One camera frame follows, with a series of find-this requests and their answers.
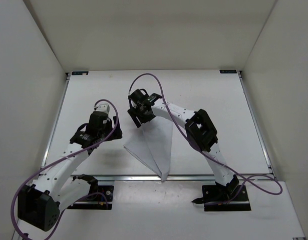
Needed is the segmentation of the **white fabric skirt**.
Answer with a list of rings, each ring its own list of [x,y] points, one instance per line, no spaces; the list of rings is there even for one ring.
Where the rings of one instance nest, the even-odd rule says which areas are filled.
[[[124,149],[166,181],[170,172],[173,123],[156,117],[136,129]]]

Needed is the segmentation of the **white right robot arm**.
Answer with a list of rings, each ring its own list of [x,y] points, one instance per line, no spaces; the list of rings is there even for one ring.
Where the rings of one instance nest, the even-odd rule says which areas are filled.
[[[185,139],[196,151],[203,153],[215,176],[218,195],[230,200],[239,185],[235,173],[226,167],[220,151],[217,130],[208,113],[203,110],[188,110],[167,102],[159,94],[148,95],[144,89],[137,89],[128,95],[128,114],[139,128],[156,117],[162,117],[185,130]]]

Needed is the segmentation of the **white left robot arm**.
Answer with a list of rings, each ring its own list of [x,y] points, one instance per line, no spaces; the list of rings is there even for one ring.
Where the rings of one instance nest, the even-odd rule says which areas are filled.
[[[98,194],[98,181],[87,174],[73,176],[100,143],[122,138],[119,119],[107,111],[95,110],[88,123],[82,124],[70,138],[63,152],[64,160],[47,168],[32,185],[24,185],[18,193],[18,218],[49,231],[60,213],[82,198]]]

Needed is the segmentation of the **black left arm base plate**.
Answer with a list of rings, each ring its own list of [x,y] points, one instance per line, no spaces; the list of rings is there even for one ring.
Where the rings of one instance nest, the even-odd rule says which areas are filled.
[[[101,194],[87,197],[68,207],[69,210],[102,210],[109,211],[113,206],[114,182],[99,181],[98,192]]]

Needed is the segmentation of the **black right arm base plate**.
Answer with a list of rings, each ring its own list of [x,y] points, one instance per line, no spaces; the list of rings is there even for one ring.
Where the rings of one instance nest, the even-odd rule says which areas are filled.
[[[246,186],[239,185],[230,197],[220,195],[216,185],[203,185],[202,194],[208,202],[204,203],[205,212],[249,212],[249,202]]]

